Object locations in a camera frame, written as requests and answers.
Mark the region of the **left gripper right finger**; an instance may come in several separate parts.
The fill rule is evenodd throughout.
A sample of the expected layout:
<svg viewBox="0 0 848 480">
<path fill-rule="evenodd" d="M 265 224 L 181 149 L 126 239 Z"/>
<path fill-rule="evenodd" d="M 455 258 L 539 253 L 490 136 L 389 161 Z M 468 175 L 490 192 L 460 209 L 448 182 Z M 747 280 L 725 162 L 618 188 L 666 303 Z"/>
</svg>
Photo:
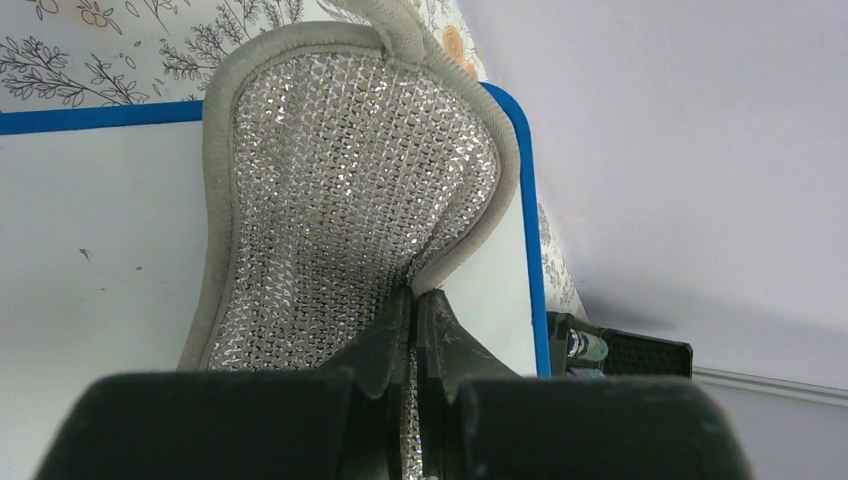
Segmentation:
<svg viewBox="0 0 848 480">
<path fill-rule="evenodd" d="M 679 377 L 524 378 L 439 290 L 417 306 L 423 473 L 435 479 L 748 479 L 730 422 Z"/>
</svg>

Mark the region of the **grey mesh sponge eraser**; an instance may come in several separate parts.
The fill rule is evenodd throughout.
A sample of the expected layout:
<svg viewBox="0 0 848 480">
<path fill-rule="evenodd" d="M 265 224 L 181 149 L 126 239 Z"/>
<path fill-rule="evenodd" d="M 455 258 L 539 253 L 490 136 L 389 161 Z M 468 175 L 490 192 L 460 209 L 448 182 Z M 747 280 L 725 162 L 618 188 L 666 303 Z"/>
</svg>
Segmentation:
<svg viewBox="0 0 848 480">
<path fill-rule="evenodd" d="M 438 288 L 519 184 L 514 127 L 407 1 L 342 1 L 229 54 L 206 89 L 208 245 L 183 371 L 312 369 Z"/>
</svg>

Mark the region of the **blue framed whiteboard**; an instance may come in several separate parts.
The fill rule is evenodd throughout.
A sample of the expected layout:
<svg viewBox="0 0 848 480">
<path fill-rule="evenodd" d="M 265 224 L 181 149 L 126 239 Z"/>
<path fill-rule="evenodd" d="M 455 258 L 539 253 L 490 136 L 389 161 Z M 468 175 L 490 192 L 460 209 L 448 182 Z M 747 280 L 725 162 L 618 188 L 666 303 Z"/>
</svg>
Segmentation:
<svg viewBox="0 0 848 480">
<path fill-rule="evenodd" d="M 84 387 L 106 374 L 173 369 L 199 297 L 206 250 L 200 173 L 201 102 L 1 115 L 1 479 L 36 479 Z M 533 197 L 522 167 L 522 194 Z M 285 245 L 329 242 L 365 260 L 380 238 L 394 256 L 422 249 L 424 210 L 389 216 L 400 188 L 354 193 L 292 187 L 259 220 Z M 464 327 L 521 374 L 537 360 L 541 261 L 534 200 L 510 204 L 495 231 L 444 289 Z"/>
</svg>

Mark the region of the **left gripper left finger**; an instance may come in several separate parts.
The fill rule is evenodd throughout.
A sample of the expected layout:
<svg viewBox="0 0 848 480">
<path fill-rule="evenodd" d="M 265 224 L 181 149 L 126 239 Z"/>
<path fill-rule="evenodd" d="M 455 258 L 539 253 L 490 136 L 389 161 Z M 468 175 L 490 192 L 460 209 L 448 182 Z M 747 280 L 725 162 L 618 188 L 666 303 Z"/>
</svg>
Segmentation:
<svg viewBox="0 0 848 480">
<path fill-rule="evenodd" d="M 298 371 L 121 374 L 91 384 L 40 479 L 398 479 L 408 288 Z"/>
</svg>

